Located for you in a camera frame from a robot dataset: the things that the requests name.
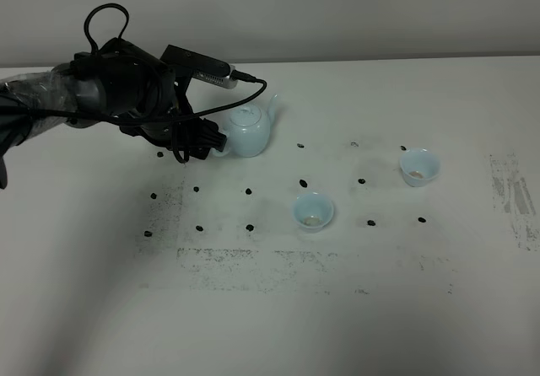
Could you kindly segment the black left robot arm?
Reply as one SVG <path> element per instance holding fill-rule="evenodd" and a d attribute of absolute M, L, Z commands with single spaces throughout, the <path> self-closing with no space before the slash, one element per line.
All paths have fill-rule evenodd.
<path fill-rule="evenodd" d="M 233 88 L 234 70 L 227 62 L 176 46 L 167 46 L 158 59 L 113 38 L 49 72 L 1 82 L 1 152 L 61 124 L 87 128 L 111 121 L 128 136 L 175 151 L 181 162 L 204 159 L 210 148 L 224 148 L 226 139 L 207 119 L 178 120 L 192 113 L 187 87 L 196 78 Z"/>

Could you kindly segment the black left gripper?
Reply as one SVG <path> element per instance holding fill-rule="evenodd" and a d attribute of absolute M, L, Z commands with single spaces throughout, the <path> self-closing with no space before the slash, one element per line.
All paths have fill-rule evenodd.
<path fill-rule="evenodd" d="M 213 121 L 194 116 L 186 91 L 193 73 L 211 72 L 211 58 L 168 45 L 157 58 L 132 43 L 120 44 L 120 125 L 170 150 L 179 162 L 223 152 L 227 136 Z"/>

